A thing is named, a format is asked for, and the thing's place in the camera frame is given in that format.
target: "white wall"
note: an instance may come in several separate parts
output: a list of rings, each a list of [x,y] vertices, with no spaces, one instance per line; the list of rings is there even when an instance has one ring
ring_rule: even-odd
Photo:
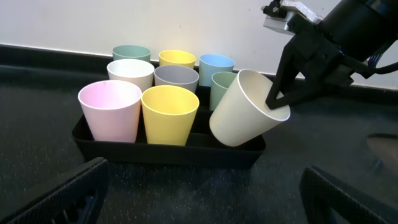
[[[145,45],[218,53],[235,68],[275,73],[291,36],[262,26],[271,0],[0,0],[0,44],[111,55],[114,46]],[[325,17],[339,0],[303,0]],[[380,65],[398,61],[394,45]],[[398,73],[354,75],[357,84],[398,89]]]

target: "black table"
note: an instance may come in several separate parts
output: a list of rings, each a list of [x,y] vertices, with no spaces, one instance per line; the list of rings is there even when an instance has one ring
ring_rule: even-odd
[[[102,74],[0,66],[0,201],[82,163],[78,91]],[[251,170],[111,163],[98,223],[306,223],[300,176],[316,165],[398,208],[398,176],[366,137],[398,133],[398,106],[319,98],[264,134]]]

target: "pink cup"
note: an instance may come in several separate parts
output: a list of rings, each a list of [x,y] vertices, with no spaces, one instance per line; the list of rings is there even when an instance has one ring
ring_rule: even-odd
[[[78,99],[96,141],[135,142],[141,89],[129,82],[106,80],[82,88]]]

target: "black tray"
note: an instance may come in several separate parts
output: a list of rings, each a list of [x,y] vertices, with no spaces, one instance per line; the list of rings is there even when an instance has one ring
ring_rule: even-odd
[[[207,102],[209,89],[196,92],[201,101],[185,146],[148,144],[143,115],[140,115],[135,143],[94,141],[84,115],[72,131],[73,138],[87,160],[103,157],[113,162],[144,162],[154,164],[181,164],[219,168],[250,169],[266,148],[262,136],[238,147],[220,143],[211,133],[212,114]]]

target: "plastic cup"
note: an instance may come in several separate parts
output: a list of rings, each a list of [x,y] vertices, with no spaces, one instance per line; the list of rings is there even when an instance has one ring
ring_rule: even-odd
[[[135,142],[141,90],[119,80],[95,82],[82,88],[78,99],[96,141]]]
[[[149,144],[184,146],[199,107],[191,91],[161,85],[147,89],[141,97]]]
[[[186,88],[192,93],[198,86],[199,74],[181,65],[166,65],[155,69],[155,85],[173,85]]]
[[[159,53],[159,64],[163,65],[182,65],[188,68],[195,66],[195,56],[182,50],[164,50]]]
[[[218,54],[200,56],[199,85],[211,86],[211,76],[217,72],[232,72],[235,62],[229,57]]]
[[[122,80],[137,85],[141,91],[152,86],[154,81],[155,67],[143,60],[122,59],[108,64],[108,75],[110,80]]]
[[[229,86],[238,74],[233,72],[217,72],[211,76],[210,110],[216,109]]]
[[[270,110],[266,105],[271,86],[264,75],[241,70],[210,117],[213,135],[227,146],[238,146],[288,120],[289,106]]]
[[[150,50],[138,45],[122,45],[112,50],[113,60],[138,59],[150,62]]]

